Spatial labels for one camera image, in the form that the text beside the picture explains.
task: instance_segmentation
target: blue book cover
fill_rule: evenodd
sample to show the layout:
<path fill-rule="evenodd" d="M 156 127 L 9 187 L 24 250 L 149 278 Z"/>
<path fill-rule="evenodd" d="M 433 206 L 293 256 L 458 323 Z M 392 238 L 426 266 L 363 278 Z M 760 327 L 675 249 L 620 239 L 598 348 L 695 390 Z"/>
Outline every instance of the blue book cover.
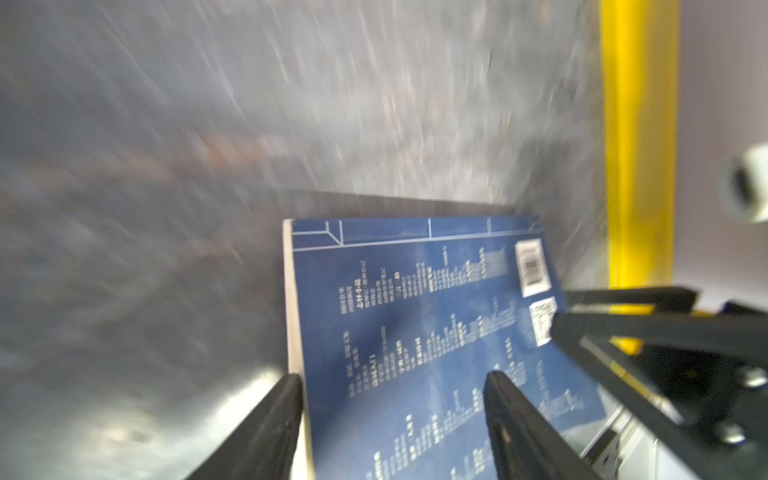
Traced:
<path fill-rule="evenodd" d="M 565 302 L 542 233 L 534 217 L 286 220 L 310 476 L 497 478 L 482 401 L 494 369 L 559 431 L 605 416 L 549 337 Z"/>

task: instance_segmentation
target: brushed metal wall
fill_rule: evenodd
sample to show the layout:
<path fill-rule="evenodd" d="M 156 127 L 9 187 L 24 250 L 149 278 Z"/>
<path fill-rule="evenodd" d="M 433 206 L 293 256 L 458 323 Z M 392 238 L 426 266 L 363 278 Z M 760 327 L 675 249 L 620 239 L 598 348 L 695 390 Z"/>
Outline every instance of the brushed metal wall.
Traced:
<path fill-rule="evenodd" d="M 539 214 L 605 269 L 596 0 L 9 0 L 0 472 L 183 478 L 285 372 L 284 217 Z"/>

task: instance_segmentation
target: yellow frame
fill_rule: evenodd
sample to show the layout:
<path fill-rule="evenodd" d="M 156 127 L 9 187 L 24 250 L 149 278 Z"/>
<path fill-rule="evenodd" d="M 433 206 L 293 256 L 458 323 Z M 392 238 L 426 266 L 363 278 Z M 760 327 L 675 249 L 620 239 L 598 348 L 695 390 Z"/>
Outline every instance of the yellow frame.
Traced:
<path fill-rule="evenodd" d="M 613 288 L 672 281 L 679 30 L 679 0 L 602 0 Z"/>

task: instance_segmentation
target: barcode sticker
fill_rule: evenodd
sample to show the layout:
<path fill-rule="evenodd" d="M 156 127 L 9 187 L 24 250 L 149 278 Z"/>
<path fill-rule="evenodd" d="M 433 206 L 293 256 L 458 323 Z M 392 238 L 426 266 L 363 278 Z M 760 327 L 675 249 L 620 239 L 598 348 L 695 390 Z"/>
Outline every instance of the barcode sticker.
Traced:
<path fill-rule="evenodd" d="M 541 239 L 523 240 L 515 244 L 515 254 L 518 259 L 520 273 L 520 290 L 523 298 L 549 291 L 552 284 L 549 281 L 547 263 L 544 261 L 544 249 Z"/>
<path fill-rule="evenodd" d="M 552 327 L 552 318 L 557 311 L 558 305 L 554 297 L 550 297 L 531 304 L 531 322 L 533 323 L 533 334 L 536 337 L 536 346 L 542 346 L 552 340 L 549 336 L 549 329 Z"/>

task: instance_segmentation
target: metal screw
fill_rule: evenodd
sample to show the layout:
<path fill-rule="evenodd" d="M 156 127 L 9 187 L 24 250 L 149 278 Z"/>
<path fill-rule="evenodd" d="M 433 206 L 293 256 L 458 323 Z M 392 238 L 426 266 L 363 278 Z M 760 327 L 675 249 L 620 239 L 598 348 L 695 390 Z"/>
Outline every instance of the metal screw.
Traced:
<path fill-rule="evenodd" d="M 722 443 L 727 445 L 735 445 L 746 440 L 744 429 L 740 425 L 728 420 L 715 425 L 715 435 L 717 435 L 717 438 Z"/>
<path fill-rule="evenodd" d="M 739 384 L 747 389 L 758 389 L 768 383 L 768 373 L 759 366 L 743 366 L 738 370 Z"/>

